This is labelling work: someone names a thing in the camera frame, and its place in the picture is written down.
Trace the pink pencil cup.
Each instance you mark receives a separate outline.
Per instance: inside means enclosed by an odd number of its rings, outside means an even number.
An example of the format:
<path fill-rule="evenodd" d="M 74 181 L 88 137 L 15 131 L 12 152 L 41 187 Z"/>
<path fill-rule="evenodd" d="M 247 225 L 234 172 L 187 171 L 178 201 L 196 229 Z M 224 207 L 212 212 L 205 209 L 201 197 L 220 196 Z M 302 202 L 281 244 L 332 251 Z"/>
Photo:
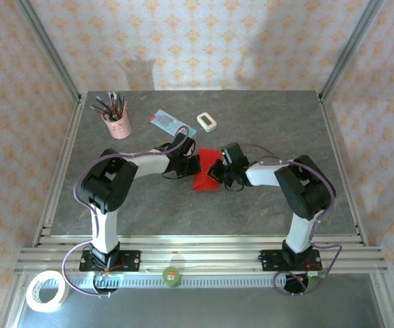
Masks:
<path fill-rule="evenodd" d="M 103 121 L 110 135 L 114 139 L 124 139 L 128 137 L 132 132 L 131 123 L 127 115 L 127 112 L 124 112 L 123 116 L 117 121 L 112 122 L 106 120 L 105 118 L 103 118 Z"/>

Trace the red square paper sheet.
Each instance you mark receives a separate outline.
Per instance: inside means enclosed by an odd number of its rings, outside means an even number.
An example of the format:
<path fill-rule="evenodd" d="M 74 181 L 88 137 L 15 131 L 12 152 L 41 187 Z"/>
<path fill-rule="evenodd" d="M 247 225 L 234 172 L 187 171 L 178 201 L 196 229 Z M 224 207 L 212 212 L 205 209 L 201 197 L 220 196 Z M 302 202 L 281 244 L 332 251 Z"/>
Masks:
<path fill-rule="evenodd" d="M 198 151 L 200 157 L 201 172 L 194 176 L 193 191 L 217 191 L 220 188 L 219 182 L 208 175 L 211 166 L 222 159 L 220 150 L 201 148 Z"/>

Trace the small white digital timer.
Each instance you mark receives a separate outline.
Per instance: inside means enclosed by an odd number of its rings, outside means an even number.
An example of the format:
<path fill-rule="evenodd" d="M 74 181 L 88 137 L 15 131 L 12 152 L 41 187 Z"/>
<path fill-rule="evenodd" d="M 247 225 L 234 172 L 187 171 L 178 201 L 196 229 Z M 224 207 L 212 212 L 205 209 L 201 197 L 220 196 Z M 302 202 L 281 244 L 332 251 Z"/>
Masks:
<path fill-rule="evenodd" d="M 215 130 L 217 127 L 217 122 L 207 112 L 197 115 L 196 119 L 199 125 L 207 133 Z"/>

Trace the aluminium mounting rail beam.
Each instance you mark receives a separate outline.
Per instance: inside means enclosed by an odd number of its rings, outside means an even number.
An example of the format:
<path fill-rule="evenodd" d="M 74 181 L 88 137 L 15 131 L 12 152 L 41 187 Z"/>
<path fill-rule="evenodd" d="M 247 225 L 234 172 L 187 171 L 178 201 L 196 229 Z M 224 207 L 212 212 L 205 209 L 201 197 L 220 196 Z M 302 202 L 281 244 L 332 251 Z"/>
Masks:
<path fill-rule="evenodd" d="M 68 257 L 66 268 L 77 274 L 80 250 L 70 249 L 85 241 L 85 236 L 43 235 L 39 245 L 21 249 L 15 266 L 17 273 L 39 273 L 60 270 Z M 184 274 L 258 274 L 258 260 L 264 249 L 280 249 L 281 236 L 120 236 L 122 249 L 141 251 L 140 272 L 160 273 L 168 266 L 182 269 Z M 376 273 L 387 270 L 384 253 L 377 246 L 363 246 L 357 234 L 321 235 L 315 242 L 324 267 L 332 273 Z"/>

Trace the light blue flat packet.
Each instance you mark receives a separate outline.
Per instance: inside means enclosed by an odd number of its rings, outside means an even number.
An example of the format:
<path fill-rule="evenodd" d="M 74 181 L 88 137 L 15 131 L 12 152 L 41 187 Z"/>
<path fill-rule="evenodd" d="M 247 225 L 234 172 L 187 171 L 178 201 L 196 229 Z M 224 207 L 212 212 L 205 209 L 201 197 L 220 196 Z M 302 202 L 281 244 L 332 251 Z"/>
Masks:
<path fill-rule="evenodd" d="M 184 133 L 185 130 L 183 128 L 181 129 L 182 126 L 188 129 L 188 136 L 191 138 L 197 133 L 195 128 L 192 128 L 161 109 L 151 116 L 150 122 L 171 136 L 175 136 L 177 132 Z"/>

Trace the white masking tape roll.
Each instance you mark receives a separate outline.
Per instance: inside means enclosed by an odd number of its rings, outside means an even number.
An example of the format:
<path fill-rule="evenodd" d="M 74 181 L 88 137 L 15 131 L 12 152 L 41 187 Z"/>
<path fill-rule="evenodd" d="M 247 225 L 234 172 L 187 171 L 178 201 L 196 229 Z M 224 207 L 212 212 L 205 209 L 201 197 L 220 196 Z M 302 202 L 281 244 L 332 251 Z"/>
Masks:
<path fill-rule="evenodd" d="M 43 302 L 40 299 L 40 289 L 48 280 L 53 280 L 57 283 L 57 292 L 55 296 Z M 49 313 L 59 309 L 68 297 L 69 287 L 63 275 L 57 271 L 43 271 L 35 276 L 27 287 L 25 293 L 25 300 L 28 306 L 36 312 Z"/>

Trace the aluminium frame post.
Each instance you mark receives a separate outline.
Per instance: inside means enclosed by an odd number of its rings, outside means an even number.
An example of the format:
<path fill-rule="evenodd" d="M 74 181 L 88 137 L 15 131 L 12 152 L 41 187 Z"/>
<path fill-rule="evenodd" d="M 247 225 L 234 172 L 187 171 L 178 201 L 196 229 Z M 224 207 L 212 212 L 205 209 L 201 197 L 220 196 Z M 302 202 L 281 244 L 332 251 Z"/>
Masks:
<path fill-rule="evenodd" d="M 340 56 L 337 59 L 334 68 L 324 83 L 323 88 L 318 93 L 320 103 L 324 104 L 332 94 L 333 89 L 337 85 L 341 75 L 349 65 L 350 60 L 355 54 L 358 46 L 364 38 L 367 30 L 371 26 L 372 21 L 376 17 L 378 11 L 382 7 L 384 0 L 368 0 L 367 5 L 360 16 L 355 28 L 346 42 Z"/>
<path fill-rule="evenodd" d="M 25 17 L 25 20 L 32 28 L 36 39 L 39 41 L 41 47 L 51 61 L 55 71 L 60 76 L 66 91 L 70 94 L 70 97 L 76 103 L 78 103 L 81 99 L 81 94 L 77 89 L 72 77 L 70 76 L 69 71 L 64 65 L 61 56 L 57 52 L 57 49 L 54 46 L 49 33 L 46 31 L 46 28 L 40 20 L 39 15 L 35 11 L 31 0 L 14 0 L 14 2 L 17 4 L 19 10 Z"/>

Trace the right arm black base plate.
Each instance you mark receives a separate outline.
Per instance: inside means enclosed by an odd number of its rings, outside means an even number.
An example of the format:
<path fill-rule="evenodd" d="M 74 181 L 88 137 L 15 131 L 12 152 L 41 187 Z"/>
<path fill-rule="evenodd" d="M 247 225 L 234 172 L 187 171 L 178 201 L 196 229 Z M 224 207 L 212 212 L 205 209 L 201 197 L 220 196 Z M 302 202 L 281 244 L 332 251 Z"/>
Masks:
<path fill-rule="evenodd" d="M 289 250 L 262 250 L 258 256 L 263 271 L 320 271 L 321 256 L 316 249 L 307 249 L 300 254 Z"/>

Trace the aluminium table side rail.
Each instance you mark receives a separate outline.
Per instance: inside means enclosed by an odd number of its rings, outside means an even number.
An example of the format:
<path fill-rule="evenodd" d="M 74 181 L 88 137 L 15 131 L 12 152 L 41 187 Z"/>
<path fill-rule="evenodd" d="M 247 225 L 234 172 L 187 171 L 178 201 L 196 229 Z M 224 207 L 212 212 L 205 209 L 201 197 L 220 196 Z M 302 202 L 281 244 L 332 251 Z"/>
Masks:
<path fill-rule="evenodd" d="M 342 152 L 338 145 L 337 137 L 338 135 L 335 133 L 334 128 L 332 127 L 331 118 L 332 116 L 329 114 L 329 110 L 327 110 L 326 105 L 324 104 L 323 100 L 319 98 L 319 107 L 321 109 L 324 122 L 328 131 L 328 136 L 330 138 L 330 143 L 332 145 L 332 149 L 334 152 L 334 156 L 337 162 L 337 167 L 339 169 L 339 175 L 341 177 L 342 185 L 345 191 L 345 198 L 348 202 L 348 206 L 350 207 L 350 212 L 352 216 L 352 221 L 354 222 L 354 227 L 356 229 L 357 235 L 360 239 L 360 242 L 363 246 L 368 246 L 369 243 L 365 236 L 365 229 L 363 227 L 363 223 L 360 218 L 360 213 L 357 208 L 354 195 L 352 194 L 352 189 L 347 179 L 347 174 L 345 171 L 345 165 L 343 162 Z"/>
<path fill-rule="evenodd" d="M 87 94 L 82 94 L 80 99 L 75 102 L 73 113 L 69 119 L 66 134 L 60 149 L 57 165 L 53 173 L 53 178 L 49 186 L 46 202 L 44 203 L 34 234 L 32 247 L 37 247 L 39 245 L 43 230 L 48 232 L 51 231 L 55 217 L 55 211 L 57 209 L 57 204 L 64 184 L 64 179 L 68 169 L 77 130 L 79 128 L 79 123 L 83 113 L 83 108 L 86 104 L 86 98 Z"/>

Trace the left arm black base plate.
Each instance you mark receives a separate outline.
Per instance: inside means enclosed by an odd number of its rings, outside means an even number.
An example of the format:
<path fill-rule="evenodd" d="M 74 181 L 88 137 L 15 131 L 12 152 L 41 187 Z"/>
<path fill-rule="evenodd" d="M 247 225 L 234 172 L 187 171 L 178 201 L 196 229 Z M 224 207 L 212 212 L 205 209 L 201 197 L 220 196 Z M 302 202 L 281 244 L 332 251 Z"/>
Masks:
<path fill-rule="evenodd" d="M 88 271 L 105 271 L 105 272 L 138 272 L 140 269 L 141 252 L 136 250 L 120 250 L 118 260 L 114 266 L 107 268 L 98 260 L 95 260 L 93 255 L 88 250 L 82 251 L 81 260 L 79 263 L 79 270 L 81 272 Z"/>

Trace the green tape roll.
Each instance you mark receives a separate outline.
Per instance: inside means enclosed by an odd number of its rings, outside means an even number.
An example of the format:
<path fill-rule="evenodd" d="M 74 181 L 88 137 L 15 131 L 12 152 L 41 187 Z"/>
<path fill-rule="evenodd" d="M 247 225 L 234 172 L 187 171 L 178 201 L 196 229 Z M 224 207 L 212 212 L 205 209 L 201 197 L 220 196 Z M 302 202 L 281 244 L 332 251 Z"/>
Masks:
<path fill-rule="evenodd" d="M 179 287 L 181 283 L 181 274 L 175 266 L 168 266 L 163 270 L 162 279 L 165 285 L 171 288 Z"/>

